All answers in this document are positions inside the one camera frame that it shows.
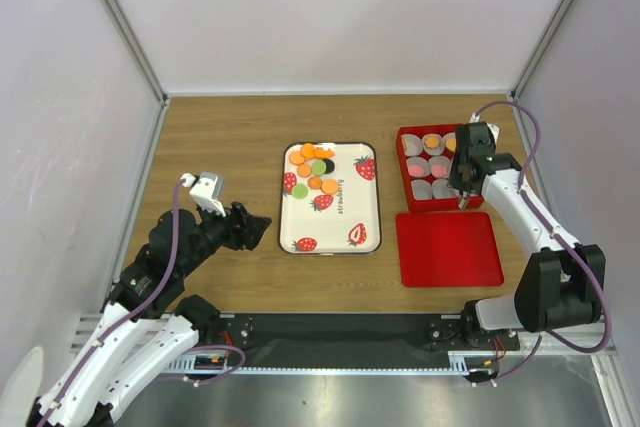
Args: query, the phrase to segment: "red compartment tray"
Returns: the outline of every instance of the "red compartment tray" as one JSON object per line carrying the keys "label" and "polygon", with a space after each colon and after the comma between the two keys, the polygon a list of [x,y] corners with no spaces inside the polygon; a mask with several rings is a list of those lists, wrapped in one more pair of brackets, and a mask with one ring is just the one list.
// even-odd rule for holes
{"label": "red compartment tray", "polygon": [[[415,180],[409,176],[407,171],[407,157],[404,155],[402,149],[402,136],[404,134],[414,134],[422,138],[427,134],[438,134],[444,136],[450,132],[455,132],[456,127],[461,124],[440,124],[440,125],[420,125],[414,127],[401,127],[396,135],[396,152],[398,154],[398,162],[400,163],[400,174],[402,175],[402,184],[404,185],[404,195],[407,198],[407,207],[409,212],[434,212],[443,210],[458,210],[458,199],[431,199],[431,200],[416,200],[413,197],[413,190],[411,189],[411,181]],[[453,154],[446,151],[442,154],[449,159],[453,159]],[[431,156],[424,150],[420,154],[420,157],[429,160]],[[433,183],[435,177],[429,175],[425,177],[426,181]],[[474,195],[469,201],[467,209],[477,209],[482,205],[484,199],[480,195]]]}
{"label": "red compartment tray", "polygon": [[405,287],[481,287],[504,282],[486,212],[398,214]]}

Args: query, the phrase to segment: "strawberry print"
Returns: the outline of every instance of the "strawberry print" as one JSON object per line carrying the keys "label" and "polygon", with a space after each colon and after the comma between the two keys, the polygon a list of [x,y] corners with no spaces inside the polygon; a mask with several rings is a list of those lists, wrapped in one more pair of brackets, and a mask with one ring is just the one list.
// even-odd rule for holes
{"label": "strawberry print", "polygon": [[376,163],[368,155],[356,159],[353,165],[355,165],[358,175],[363,179],[373,180],[376,178]]}
{"label": "strawberry print", "polygon": [[289,195],[297,183],[296,174],[291,172],[284,174],[284,195]]}
{"label": "strawberry print", "polygon": [[296,252],[311,252],[318,246],[316,239],[303,237],[298,242],[293,242],[293,250]]}
{"label": "strawberry print", "polygon": [[349,245],[355,247],[358,244],[364,244],[367,241],[367,229],[363,223],[359,223],[349,231]]}
{"label": "strawberry print", "polygon": [[311,206],[315,212],[328,209],[333,204],[333,195],[319,195],[311,201]]}

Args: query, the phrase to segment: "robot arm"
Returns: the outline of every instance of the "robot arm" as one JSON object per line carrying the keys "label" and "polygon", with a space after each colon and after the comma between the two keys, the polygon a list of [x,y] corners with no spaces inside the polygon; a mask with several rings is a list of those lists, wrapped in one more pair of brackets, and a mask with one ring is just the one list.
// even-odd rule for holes
{"label": "robot arm", "polygon": [[496,154],[495,137],[486,123],[458,127],[456,142],[449,185],[460,191],[460,207],[466,207],[471,194],[482,194],[530,256],[515,294],[471,301],[465,311],[483,330],[541,332],[598,321],[602,310],[598,296],[555,235],[560,234],[576,250],[602,287],[605,258],[600,248],[582,246],[559,224],[526,178],[520,181],[521,167],[513,156]]}
{"label": "robot arm", "polygon": [[[165,328],[123,364],[138,341],[184,292],[184,279],[189,274],[220,247],[253,250],[271,224],[269,218],[249,214],[239,202],[233,202],[230,209],[222,207],[218,196],[224,179],[216,174],[185,174],[181,180],[191,187],[201,222],[197,223],[191,212],[178,210],[178,236],[174,240],[173,212],[160,217],[149,233],[149,243],[140,249],[111,291],[89,341],[62,378],[36,403],[29,426],[84,426],[94,414],[104,413],[105,406],[107,416],[113,410],[119,418],[162,368],[196,343],[217,337],[217,329],[211,326],[216,325],[219,312],[204,299],[187,298],[170,321],[174,328]],[[167,281],[174,241],[177,255]],[[144,310],[123,322],[139,307]],[[203,329],[207,337],[213,334],[213,339],[203,338]]]}

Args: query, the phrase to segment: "white wall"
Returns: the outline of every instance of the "white wall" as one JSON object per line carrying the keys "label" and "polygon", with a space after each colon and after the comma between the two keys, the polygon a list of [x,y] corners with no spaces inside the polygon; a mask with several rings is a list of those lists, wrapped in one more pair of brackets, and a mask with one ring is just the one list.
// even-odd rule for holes
{"label": "white wall", "polygon": [[120,0],[171,93],[510,89],[559,0]]}
{"label": "white wall", "polygon": [[48,389],[101,305],[158,104],[100,0],[0,12],[0,386],[42,345]]}
{"label": "white wall", "polygon": [[640,395],[640,0],[577,0],[525,94],[561,220],[607,256],[614,340]]}

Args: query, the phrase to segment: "cable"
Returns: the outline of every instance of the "cable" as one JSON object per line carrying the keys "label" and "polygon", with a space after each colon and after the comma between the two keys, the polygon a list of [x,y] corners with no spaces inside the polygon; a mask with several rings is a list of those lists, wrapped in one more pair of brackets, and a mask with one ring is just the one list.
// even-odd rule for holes
{"label": "cable", "polygon": [[142,302],[138,307],[133,309],[131,312],[129,312],[124,317],[122,317],[120,320],[115,322],[111,327],[105,330],[102,333],[102,335],[100,335],[100,337],[96,339],[96,341],[93,343],[91,348],[78,361],[75,368],[71,371],[71,374],[69,374],[69,377],[60,388],[60,392],[58,392],[58,395],[56,395],[55,398],[53,399],[52,406],[47,409],[47,411],[42,416],[42,419],[40,419],[40,422],[38,422],[36,427],[44,427],[44,425],[48,422],[49,418],[53,415],[54,410],[57,408],[58,404],[60,404],[65,394],[67,393],[67,390],[69,390],[69,387],[71,387],[71,384],[73,384],[73,381],[76,379],[76,377],[78,377],[83,367],[89,361],[91,356],[96,352],[96,350],[98,350],[100,347],[102,347],[102,345],[104,345],[104,341],[106,340],[106,338],[109,337],[109,335],[111,335],[122,324],[136,317],[141,312],[144,312],[146,308],[149,307],[149,305],[151,305],[151,303],[156,299],[156,297],[160,295],[160,293],[162,292],[162,289],[164,289],[164,287],[167,285],[167,282],[169,282],[169,278],[171,277],[171,273],[173,272],[173,267],[176,262],[176,257],[178,255],[178,217],[179,217],[178,201],[179,201],[180,188],[182,187],[183,182],[184,180],[180,179],[176,183],[175,187],[173,188],[173,208],[171,210],[171,213],[173,214],[171,255],[169,256],[169,263],[167,264],[167,269],[165,270],[164,275],[160,280],[160,283],[144,302]]}
{"label": "cable", "polygon": [[[504,359],[507,356],[507,347],[504,345],[504,342],[502,342],[502,339],[500,338],[500,336],[496,335],[495,338],[493,339],[493,344],[496,347],[496,362],[500,362],[502,359]],[[502,354],[498,355],[498,351],[502,349]]]}
{"label": "cable", "polygon": [[531,349],[531,352],[529,352],[529,355],[527,355],[525,359],[522,362],[520,362],[516,367],[511,369],[509,372],[505,372],[504,374],[499,375],[495,379],[487,380],[485,382],[477,382],[476,385],[496,385],[497,380],[504,380],[511,377],[516,372],[520,371],[526,365],[527,362],[533,359],[533,356],[536,355],[536,352],[538,352],[538,349],[540,348],[540,344],[542,344],[542,334],[538,336],[538,340],[536,340],[536,343],[533,345],[533,348]]}
{"label": "cable", "polygon": [[593,272],[591,271],[587,263],[582,259],[582,257],[578,255],[578,253],[575,251],[573,246],[569,244],[569,242],[567,242],[560,234],[554,232],[554,226],[551,225],[551,223],[545,218],[542,212],[540,212],[540,210],[536,207],[534,202],[531,200],[531,198],[527,194],[527,191],[522,188],[522,185],[524,184],[524,179],[526,178],[526,175],[527,175],[527,171],[529,170],[529,165],[531,164],[531,161],[533,160],[534,156],[536,155],[536,152],[538,151],[538,148],[540,147],[540,124],[538,123],[533,113],[529,109],[527,109],[526,107],[516,102],[511,102],[509,100],[495,100],[493,102],[490,102],[484,107],[480,108],[475,113],[475,115],[479,116],[482,112],[487,110],[489,107],[492,107],[498,104],[509,105],[523,112],[529,118],[529,120],[531,120],[531,123],[533,124],[534,130],[536,133],[535,142],[533,143],[531,152],[529,153],[526,160],[524,161],[524,164],[522,164],[522,170],[518,175],[518,192],[522,196],[522,199],[524,200],[525,204],[527,204],[531,212],[533,212],[533,214],[538,218],[538,220],[540,220],[540,222],[549,231],[552,237],[556,239],[560,245],[562,245],[562,247],[569,253],[569,255],[573,258],[573,260],[580,266],[582,271],[585,273],[585,275],[589,279],[589,282],[593,286],[593,289],[596,292],[596,296],[598,297],[598,301],[602,306],[602,315],[604,317],[604,333],[602,334],[602,339],[600,339],[600,342],[598,342],[593,347],[582,347],[580,345],[576,345],[570,342],[569,340],[565,339],[564,337],[562,337],[557,332],[554,332],[552,330],[548,331],[549,335],[553,336],[555,339],[557,339],[558,341],[562,342],[564,345],[572,348],[577,352],[581,352],[584,354],[593,354],[605,348],[609,343],[609,340],[611,339],[611,331],[613,327],[611,322],[611,311],[609,309],[609,303],[606,299],[606,296],[604,295],[604,291],[602,290],[602,287],[600,287],[600,283],[598,282],[598,279],[596,279],[596,276],[593,274]]}
{"label": "cable", "polygon": [[198,347],[194,347],[192,349],[189,349],[185,353],[186,354],[191,354],[193,352],[199,352],[199,351],[202,351],[202,350],[226,350],[229,353],[235,352],[237,354],[240,354],[240,362],[237,365],[234,365],[233,367],[231,367],[229,370],[225,370],[224,372],[222,372],[221,374],[216,375],[215,377],[211,377],[209,379],[204,379],[204,380],[196,380],[196,381],[194,381],[193,382],[193,386],[194,387],[198,387],[199,385],[212,384],[213,382],[218,382],[219,380],[222,380],[225,377],[228,377],[231,374],[233,374],[236,370],[241,368],[245,364],[245,362],[247,361],[247,355],[244,353],[244,351],[242,349],[238,348],[238,347],[233,346],[233,345],[202,345],[202,346],[198,346]]}
{"label": "cable", "polygon": [[226,330],[223,330],[220,333],[220,337],[222,337],[224,339],[224,341],[227,343],[227,345],[233,345],[233,341],[231,340],[231,336],[229,335],[229,332],[227,332]]}

